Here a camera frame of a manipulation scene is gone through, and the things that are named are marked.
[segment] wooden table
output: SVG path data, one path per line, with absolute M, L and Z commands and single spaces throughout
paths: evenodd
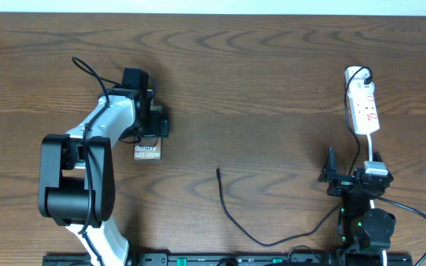
M 142 67 L 169 109 L 162 161 L 113 150 L 113 215 L 134 243 L 173 253 L 338 245 L 333 216 L 313 236 L 257 246 L 223 214 L 214 171 L 231 214 L 261 241 L 314 228 L 339 202 L 317 182 L 327 148 L 342 173 L 356 152 L 342 102 L 354 64 L 374 72 L 374 148 L 395 177 L 385 196 L 426 213 L 426 18 L 0 13 L 0 265 L 84 251 L 37 207 L 42 138 L 76 126 L 101 91 L 73 55 L 117 81 Z M 426 221 L 376 204 L 397 218 L 391 250 L 416 262 Z

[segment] white wall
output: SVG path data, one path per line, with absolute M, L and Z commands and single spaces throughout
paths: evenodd
M 426 0 L 0 0 L 0 12 L 426 16 Z

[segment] white power strip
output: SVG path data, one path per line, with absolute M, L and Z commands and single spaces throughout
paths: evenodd
M 350 77 L 360 69 L 360 66 L 350 66 L 345 71 L 346 84 Z M 376 103 L 374 102 L 374 83 L 365 84 L 370 75 L 367 69 L 359 71 L 351 80 L 348 97 L 356 134 L 370 134 L 379 129 Z

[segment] black cable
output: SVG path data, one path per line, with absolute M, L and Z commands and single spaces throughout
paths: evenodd
M 118 140 L 125 144 L 137 144 L 137 143 L 140 143 L 142 139 L 141 139 L 141 134 L 138 132 L 138 134 L 134 136 L 133 141 L 125 141 L 122 139 L 118 139 Z
M 400 207 L 400 208 L 403 208 L 404 210 L 407 210 L 407 211 L 413 212 L 413 213 L 415 213 L 415 214 L 418 214 L 419 216 L 421 216 L 421 217 L 423 217 L 424 219 L 426 219 L 426 214 L 422 213 L 422 212 L 421 212 L 421 211 L 419 211 L 419 210 L 416 210 L 416 209 L 414 209 L 414 208 L 412 208 L 412 207 L 409 207 L 409 206 L 403 205 L 402 203 L 395 202 L 395 201 L 393 201 L 393 200 L 391 200 L 391 199 L 389 200 L 389 199 L 383 198 L 383 197 L 381 197 L 381 196 L 379 196 L 379 195 L 376 195 L 376 194 L 374 194 L 374 193 L 370 192 L 369 190 L 367 190 L 366 188 L 364 188 L 364 186 L 362 185 L 361 178 L 357 178 L 356 183 L 357 183 L 357 184 L 358 184 L 358 186 L 362 189 L 362 191 L 363 191 L 365 194 L 367 194 L 369 197 L 371 197 L 371 198 L 373 198 L 373 199 L 381 200 L 381 201 L 383 201 L 383 202 L 389 203 L 389 204 L 391 204 L 391 205 L 395 205 L 395 206 Z M 418 262 L 417 262 L 414 266 L 420 266 L 420 265 L 423 263 L 423 261 L 424 261 L 424 260 L 426 260 L 426 251 L 425 251 L 425 253 L 423 254 L 423 256 L 419 259 L 419 261 L 418 261 Z
M 306 246 L 306 245 L 298 245 L 298 246 L 295 246 L 295 248 L 292 248 L 291 250 L 290 250 L 290 252 L 288 253 L 288 255 L 287 255 L 287 261 L 288 262 L 291 262 L 292 260 L 292 258 L 291 258 L 291 256 L 292 256 L 292 254 L 293 253 L 295 253 L 295 250 L 297 249 L 297 248 L 307 248 L 314 256 L 315 256 L 315 258 L 317 258 L 318 259 L 318 262 L 322 262 L 322 260 L 315 254 L 315 252 L 311 249 L 311 248 L 309 248 L 308 246 Z
M 76 61 L 74 61 L 73 59 L 74 58 L 76 58 L 76 57 L 72 57 L 72 62 L 79 68 L 79 69 L 81 69 L 81 70 L 83 70 L 85 73 L 87 73 L 88 75 L 91 75 L 91 76 L 93 76 L 93 77 L 95 77 L 97 80 L 98 80 L 98 78 L 100 79 L 100 80 L 102 80 L 102 81 L 106 81 L 106 82 L 109 82 L 109 83 L 113 83 L 116 87 L 119 87 L 119 86 L 121 86 L 121 84 L 119 84 L 118 82 L 116 82 L 116 81 L 111 81 L 111 80 L 109 80 L 109 79 L 107 79 L 107 78 L 102 78 L 102 77 L 100 77 L 100 76 L 98 76 L 98 75 L 94 75 L 93 73 L 94 73 L 94 71 L 93 71 L 93 69 L 91 69 L 91 67 L 89 67 L 87 64 L 85 64 L 82 60 L 80 60 L 79 58 L 76 58 Z M 82 66 L 80 66 L 79 64 L 78 64 L 78 62 L 77 61 L 79 61 L 81 64 L 83 64 L 87 69 L 90 69 L 90 71 L 88 71 L 88 70 L 86 70 L 85 68 L 83 68 Z
M 258 240 L 256 240 L 253 236 L 251 236 L 246 230 L 244 230 L 244 228 L 241 226 L 241 225 L 239 225 L 237 222 L 236 222 L 236 220 L 234 220 L 233 219 L 233 217 L 231 216 L 231 214 L 229 214 L 229 212 L 228 212 L 228 210 L 226 209 L 226 206 L 225 206 L 225 203 L 224 203 L 224 199 L 223 199 L 223 186 L 221 185 L 221 173 L 220 173 L 220 168 L 218 167 L 217 169 L 216 169 L 216 178 L 218 179 L 218 187 L 219 187 L 219 189 L 220 189 L 220 203 L 221 203 L 221 208 L 223 208 L 223 211 L 224 211 L 224 213 L 225 213 L 225 215 L 226 215 L 226 217 L 228 217 L 228 219 L 234 224 L 234 225 L 236 225 L 236 227 L 239 229 L 239 230 L 241 230 L 241 232 L 243 232 L 250 240 L 252 240 L 253 242 L 255 242 L 256 244 L 258 244 L 258 245 L 260 245 L 260 246 L 262 246 L 262 247 L 273 247 L 273 246 L 275 246 L 275 245 L 278 245 L 278 244 L 282 244 L 282 243 L 284 243 L 284 242 L 287 242 L 287 241 L 289 241 L 289 240 L 292 240 L 292 239 L 297 239 L 297 238 L 299 238 L 299 237 L 304 237 L 304 236 L 310 236 L 311 234 L 313 234 L 313 233 L 315 233 L 317 230 L 318 230 L 318 228 L 320 228 L 320 226 L 323 224 L 323 222 L 327 219 L 327 218 L 329 218 L 329 216 L 331 216 L 332 215 L 332 213 L 333 212 L 335 212 L 340 206 L 341 206 L 341 203 L 340 204 L 338 204 L 336 207 L 334 207 L 330 212 L 328 212 L 326 215 L 325 215 L 325 217 L 323 217 L 323 219 L 321 220 L 321 221 L 319 221 L 319 223 L 318 223 L 318 225 L 315 227 L 315 229 L 313 229 L 312 231 L 310 231 L 310 232 L 308 232 L 308 233 L 301 233 L 301 234 L 298 234 L 298 235 L 295 235 L 295 236 L 290 236 L 290 237 L 287 237 L 287 238 L 285 238 L 285 239 L 282 239 L 282 240 L 279 240 L 279 241 L 277 241 L 277 242 L 274 242 L 274 243 L 271 243 L 271 244 L 264 244 L 264 243 L 262 243 L 262 242 L 259 242 Z
M 106 102 L 103 105 L 103 108 L 100 109 L 93 117 L 88 121 L 88 123 L 85 124 L 85 128 L 83 131 L 83 139 L 82 139 L 82 146 L 83 146 L 83 153 L 84 153 L 84 161 L 85 161 L 85 168 L 87 170 L 87 182 L 88 182 L 88 212 L 87 212 L 87 218 L 85 219 L 85 223 L 83 224 L 83 228 L 78 232 L 78 234 L 83 234 L 88 228 L 89 221 L 92 217 L 92 209 L 93 209 L 93 178 L 92 178 L 92 170 L 91 165 L 89 163 L 89 151 L 88 151 L 88 144 L 87 144 L 87 137 L 88 132 L 91 131 L 91 128 L 93 124 L 95 123 L 96 119 L 100 117 L 103 112 L 109 108 L 109 96 L 107 88 L 104 86 L 103 81 L 101 80 L 100 76 L 93 70 L 87 63 L 83 62 L 80 58 L 72 57 L 72 62 L 80 69 L 82 69 L 84 72 L 90 74 L 91 76 L 95 77 L 96 80 L 100 83 L 101 88 L 103 89 L 104 96 L 106 98 Z M 78 64 L 80 62 L 83 64 L 88 70 L 83 68 Z
M 93 243 L 89 239 L 87 232 L 83 233 L 81 237 L 85 239 L 85 241 L 87 242 L 88 248 L 92 250 L 92 252 L 95 254 L 96 260 L 99 262 L 100 266 L 104 266 L 103 259 L 101 258 L 101 254 L 95 249 L 95 246 L 93 246 Z
M 358 159 L 359 153 L 361 152 L 361 145 L 359 144 L 359 140 L 358 137 L 356 136 L 356 133 L 354 133 L 353 129 L 351 129 L 351 127 L 349 126 L 349 118 L 348 118 L 348 102 L 346 100 L 346 94 L 348 93 L 349 90 L 349 85 L 351 83 L 351 81 L 353 80 L 354 76 L 356 76 L 357 73 L 359 73 L 361 70 L 363 69 L 367 69 L 369 70 L 369 77 L 366 78 L 365 80 L 365 84 L 369 84 L 372 81 L 373 78 L 373 72 L 372 70 L 367 67 L 367 66 L 363 66 L 360 69 L 358 69 L 348 80 L 348 83 L 346 84 L 346 90 L 345 90 L 345 115 L 346 115 L 346 126 L 348 126 L 348 130 L 349 132 L 351 132 L 351 134 L 353 135 L 354 139 L 356 140 L 356 144 L 358 145 L 358 150 L 356 152 L 356 155 L 354 156 L 354 160 L 353 163 L 351 164 L 351 167 L 349 168 L 349 172 L 348 172 L 348 176 L 351 176 L 351 173 L 353 172 L 353 168 L 354 168 L 354 164 L 356 163 L 356 160 Z

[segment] robotic arm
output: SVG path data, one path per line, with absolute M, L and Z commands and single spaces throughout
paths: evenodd
M 100 95 L 95 110 L 78 126 L 42 140 L 39 210 L 80 239 L 92 265 L 124 266 L 128 257 L 129 243 L 111 217 L 115 203 L 112 147 L 128 136 L 169 136 L 163 108 L 151 106 L 148 82 L 149 76 L 142 69 L 126 68 L 122 83 L 108 90 L 108 106 L 106 95 Z M 86 136 L 86 153 L 84 131 L 94 117 Z M 87 160 L 91 199 L 88 171 L 84 180 L 62 174 L 62 170 L 85 169 Z

